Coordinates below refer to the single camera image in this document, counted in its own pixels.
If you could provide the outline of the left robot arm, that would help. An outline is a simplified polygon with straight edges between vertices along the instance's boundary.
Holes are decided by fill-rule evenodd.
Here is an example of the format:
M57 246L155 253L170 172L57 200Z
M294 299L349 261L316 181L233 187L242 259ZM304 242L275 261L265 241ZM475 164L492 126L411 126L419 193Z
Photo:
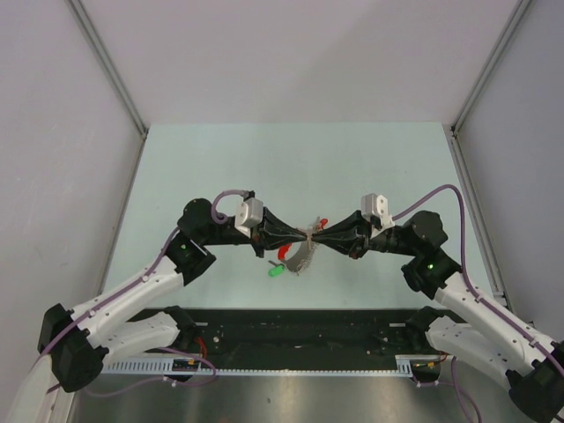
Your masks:
M189 201L153 262L114 290L67 309L49 308L42 319L38 351L51 360L51 373L66 392L81 390L103 369L117 329L149 302L181 289L215 262L215 245L249 245L256 256L305 241L306 232L277 218L253 192L243 192L233 216L205 198Z

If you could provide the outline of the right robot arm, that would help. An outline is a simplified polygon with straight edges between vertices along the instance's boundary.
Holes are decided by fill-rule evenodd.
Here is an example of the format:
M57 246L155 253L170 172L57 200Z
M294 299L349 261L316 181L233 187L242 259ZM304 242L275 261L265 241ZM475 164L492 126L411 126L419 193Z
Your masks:
M425 307L406 342L416 353L449 353L489 375L513 404L535 422L551 422L563 409L563 344L519 319L470 281L442 244L448 239L438 213L418 211L401 226L371 228L359 214L314 234L313 240L353 259L368 251L411 258L401 272L408 286L461 317L459 326Z

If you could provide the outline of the green capped key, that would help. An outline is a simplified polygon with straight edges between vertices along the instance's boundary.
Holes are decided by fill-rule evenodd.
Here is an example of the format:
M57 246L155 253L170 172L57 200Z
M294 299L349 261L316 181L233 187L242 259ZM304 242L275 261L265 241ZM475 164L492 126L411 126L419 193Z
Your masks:
M275 278L277 276L280 276L286 271L286 267L283 263L269 261L269 264L271 265L271 267L268 270L267 274L270 278Z

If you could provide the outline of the keyring bunch with chain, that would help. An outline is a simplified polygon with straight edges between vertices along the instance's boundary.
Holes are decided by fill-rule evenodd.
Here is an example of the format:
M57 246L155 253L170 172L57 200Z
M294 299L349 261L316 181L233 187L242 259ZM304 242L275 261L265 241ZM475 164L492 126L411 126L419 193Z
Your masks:
M294 252L291 251L292 254L288 258L281 260L288 271L300 275L309 267L317 248L317 244L312 240L312 235L323 230L323 227L324 222L321 217L317 217L314 223L308 226L305 230L306 240L301 242Z

